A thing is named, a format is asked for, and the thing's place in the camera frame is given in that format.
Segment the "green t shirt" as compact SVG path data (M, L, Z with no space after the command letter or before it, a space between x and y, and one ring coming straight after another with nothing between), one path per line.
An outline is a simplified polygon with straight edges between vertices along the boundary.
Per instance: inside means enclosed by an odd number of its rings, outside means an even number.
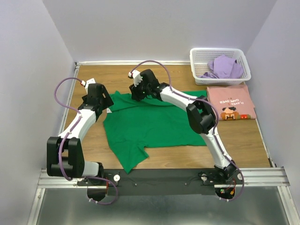
M151 98L138 102L118 91L110 97L114 104L103 125L108 145L126 173L149 157L146 148L206 145L180 108Z

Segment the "white plastic basket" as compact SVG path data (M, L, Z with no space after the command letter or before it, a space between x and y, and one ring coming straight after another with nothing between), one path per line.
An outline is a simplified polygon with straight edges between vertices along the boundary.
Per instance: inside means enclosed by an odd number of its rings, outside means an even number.
M193 48L192 75L197 85L238 85L251 79L244 52L235 48Z

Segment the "purple t shirt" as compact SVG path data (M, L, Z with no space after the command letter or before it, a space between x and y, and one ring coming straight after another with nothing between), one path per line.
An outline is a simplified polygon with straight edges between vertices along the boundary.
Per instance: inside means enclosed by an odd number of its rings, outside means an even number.
M207 63L210 71L200 78L206 79L240 79L244 73L243 67L236 59L221 55Z

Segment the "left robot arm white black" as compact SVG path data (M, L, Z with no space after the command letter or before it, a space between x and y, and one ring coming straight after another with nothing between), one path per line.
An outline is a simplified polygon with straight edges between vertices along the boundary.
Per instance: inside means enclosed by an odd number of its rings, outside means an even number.
M103 166L84 159L82 141L102 112L113 105L113 101L100 83L88 84L87 94L82 100L76 117L66 130L47 140L46 171L48 176L67 180L88 177L93 185L99 185L104 179Z

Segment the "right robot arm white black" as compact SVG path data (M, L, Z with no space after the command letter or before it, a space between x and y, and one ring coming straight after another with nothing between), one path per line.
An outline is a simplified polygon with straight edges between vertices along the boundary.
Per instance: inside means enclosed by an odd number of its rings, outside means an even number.
M191 96L174 89L170 83L160 83L150 69L133 70L128 77L133 80L129 86L133 100L141 101L151 96L184 110L189 126L202 137L213 157L217 181L225 184L233 178L237 166L221 141L217 129L218 115L206 97Z

